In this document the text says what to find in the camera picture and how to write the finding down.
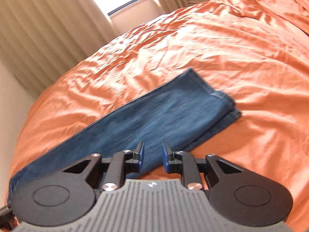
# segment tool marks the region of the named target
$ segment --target gray plastic panel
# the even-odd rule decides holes
[[[22,222],[14,232],[292,232],[280,222],[246,227],[218,214],[204,192],[184,188],[178,179],[126,180],[113,192],[103,192],[92,210],[59,227],[36,227]]]

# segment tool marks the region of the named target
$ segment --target wrinkled fabric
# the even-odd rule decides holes
[[[44,174],[65,168],[89,154],[103,158],[129,149],[142,141],[144,163],[136,178],[162,164],[161,146],[190,151],[217,134],[240,116],[234,101],[215,91],[193,69],[146,95],[118,108],[33,161],[10,180],[10,203],[18,187]]]
[[[184,72],[229,94],[243,115],[207,153],[287,187],[287,224],[309,227],[309,0],[211,0],[144,23],[63,75],[33,104],[10,175],[89,124]],[[176,177],[160,167],[146,179]]]

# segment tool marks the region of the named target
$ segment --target screw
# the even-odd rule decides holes
[[[197,182],[192,182],[187,185],[187,188],[190,190],[200,190],[203,188],[203,185]]]
[[[155,187],[157,184],[155,183],[155,182],[149,182],[148,183],[148,186],[150,186],[150,187]]]
[[[102,189],[105,191],[114,191],[118,188],[118,186],[115,183],[105,183],[102,186]]]

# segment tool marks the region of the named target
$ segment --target blue jeans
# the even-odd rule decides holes
[[[9,184],[8,203],[22,184],[61,169],[92,153],[112,157],[145,143],[143,170],[138,177],[162,163],[161,145],[189,151],[220,132],[241,115],[234,101],[214,90],[193,69],[118,108],[33,161]]]

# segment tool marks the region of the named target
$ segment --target orange blanket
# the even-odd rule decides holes
[[[142,24],[42,93],[10,174],[100,117],[193,67],[243,116],[197,147],[286,186],[287,224],[309,227],[309,0],[211,0]],[[158,168],[145,178],[175,177]]]

